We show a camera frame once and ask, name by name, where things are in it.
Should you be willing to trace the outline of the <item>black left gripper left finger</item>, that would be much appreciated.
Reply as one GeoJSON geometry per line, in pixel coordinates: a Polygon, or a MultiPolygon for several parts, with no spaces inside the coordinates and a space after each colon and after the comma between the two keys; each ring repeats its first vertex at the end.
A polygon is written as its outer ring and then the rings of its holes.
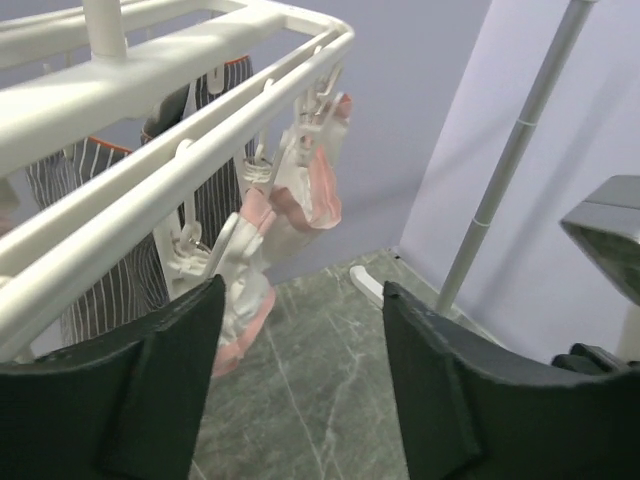
{"type": "Polygon", "coordinates": [[[220,277],[28,364],[1,367],[5,479],[185,479],[221,332],[220,277]]]}

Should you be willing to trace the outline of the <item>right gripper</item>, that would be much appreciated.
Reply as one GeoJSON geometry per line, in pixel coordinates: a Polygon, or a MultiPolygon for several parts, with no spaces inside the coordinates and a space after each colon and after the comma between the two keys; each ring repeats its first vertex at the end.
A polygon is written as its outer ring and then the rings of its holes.
{"type": "Polygon", "coordinates": [[[551,365],[577,373],[613,373],[633,366],[605,349],[584,343],[575,343],[568,353],[556,355],[551,365]]]}

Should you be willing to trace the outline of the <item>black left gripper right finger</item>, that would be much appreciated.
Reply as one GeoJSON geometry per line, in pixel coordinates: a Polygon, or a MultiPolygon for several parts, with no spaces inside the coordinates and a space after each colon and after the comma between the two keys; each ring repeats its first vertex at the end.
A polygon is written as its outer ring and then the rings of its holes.
{"type": "Polygon", "coordinates": [[[413,479],[635,479],[639,366],[577,373],[520,356],[448,319],[383,307],[413,479]]]}

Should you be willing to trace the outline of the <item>white clip hanger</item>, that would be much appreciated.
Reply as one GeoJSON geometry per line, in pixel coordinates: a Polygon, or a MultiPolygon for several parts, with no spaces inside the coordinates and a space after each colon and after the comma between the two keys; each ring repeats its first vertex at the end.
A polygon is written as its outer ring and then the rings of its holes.
{"type": "Polygon", "coordinates": [[[274,1],[87,1],[5,21],[9,70],[88,47],[1,92],[1,171],[41,210],[1,240],[1,356],[53,322],[73,343],[179,298],[216,272],[248,187],[327,101],[355,33],[274,1]]]}

